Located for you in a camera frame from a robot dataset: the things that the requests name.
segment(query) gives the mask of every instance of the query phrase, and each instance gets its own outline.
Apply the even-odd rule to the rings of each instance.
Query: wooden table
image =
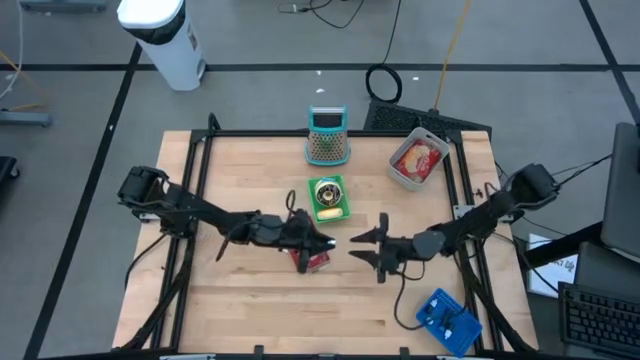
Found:
[[[180,182],[189,132],[166,132],[157,167]],[[485,132],[463,132],[471,184],[484,189],[498,185],[493,155]],[[389,213],[390,236],[412,236],[426,227],[451,220],[444,171],[437,169],[424,189],[412,193],[386,175],[385,164],[402,138],[351,138],[351,158],[346,165],[322,168],[307,164],[302,137],[216,137],[209,163],[204,198],[228,211],[260,209],[285,216],[285,197],[297,191],[296,207],[310,208],[307,179],[340,173],[345,177],[351,217],[322,224],[320,231],[336,238],[331,264],[314,274],[300,275],[287,254],[272,249],[231,244],[220,262],[215,255],[222,237],[201,223],[191,275],[181,352],[251,353],[262,344],[267,353],[397,354],[409,347],[411,354],[446,354],[425,331],[408,332],[393,318],[393,303],[400,279],[387,276],[376,282],[371,266],[348,255],[353,249],[375,249],[352,244],[349,238],[378,225],[379,213]],[[455,148],[452,164],[458,197],[462,188]],[[198,166],[191,191],[195,191]],[[476,196],[476,202],[486,197]],[[499,233],[511,236],[509,227]],[[143,224],[137,253],[158,236],[158,224]],[[115,334],[122,345],[140,327],[158,301],[169,241],[155,249],[133,270]],[[531,314],[514,247],[493,236],[485,246],[498,307],[530,345],[537,347]],[[419,275],[420,263],[410,263],[407,274]],[[424,278],[408,282],[400,303],[400,319],[416,323],[415,313],[437,288],[459,302],[464,290],[451,258],[436,256],[426,263]],[[477,300],[490,348],[484,307]],[[169,343],[173,308],[167,312],[163,344]]]

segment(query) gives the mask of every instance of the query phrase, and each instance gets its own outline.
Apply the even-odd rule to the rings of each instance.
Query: blue tray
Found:
[[[431,314],[427,314],[425,310],[433,300],[437,300],[437,304]],[[416,314],[416,319],[456,357],[464,357],[482,332],[482,324],[467,309],[464,311],[462,309],[462,305],[458,304],[454,298],[444,290],[437,289]],[[441,323],[447,313],[453,314],[451,315],[453,332],[445,340],[445,328]]]

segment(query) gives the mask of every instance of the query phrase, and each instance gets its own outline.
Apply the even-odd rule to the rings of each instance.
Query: white trash can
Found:
[[[173,90],[200,86],[206,64],[185,0],[122,0],[118,20]]]

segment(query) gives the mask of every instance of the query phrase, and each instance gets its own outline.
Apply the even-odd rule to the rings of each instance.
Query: cheese grater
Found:
[[[310,107],[309,138],[304,149],[313,165],[335,166],[349,159],[346,107]]]

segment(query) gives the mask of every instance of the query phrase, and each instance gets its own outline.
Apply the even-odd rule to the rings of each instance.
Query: food container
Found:
[[[317,200],[316,185],[319,182],[324,182],[324,183],[334,182],[339,186],[339,188],[341,189],[341,196],[339,197],[338,202],[336,204],[333,204],[333,206],[331,207],[327,207],[326,204],[322,204]],[[330,221],[344,220],[351,215],[351,210],[349,209],[349,200],[347,199],[346,188],[344,186],[344,179],[342,178],[342,175],[331,175],[331,176],[325,176],[321,178],[313,178],[313,179],[309,179],[307,183],[309,187],[309,197],[311,197],[313,217],[314,217],[314,220],[316,221],[316,224],[322,224]],[[318,212],[322,210],[333,209],[333,208],[341,209],[342,215],[339,217],[331,218],[331,219],[321,219],[318,217]]]
[[[417,140],[424,141],[431,149],[440,152],[437,162],[429,167],[428,173],[422,181],[415,181],[414,179],[409,178],[395,167],[398,161],[405,155],[405,153],[407,153],[407,151],[409,151]],[[411,134],[409,134],[402,145],[400,145],[398,150],[396,150],[389,159],[389,163],[387,164],[387,173],[389,174],[389,177],[400,183],[400,185],[405,189],[409,191],[418,191],[422,185],[424,185],[429,175],[433,173],[433,170],[440,166],[442,160],[447,155],[449,155],[449,144],[427,131],[427,129],[417,127],[413,129]]]

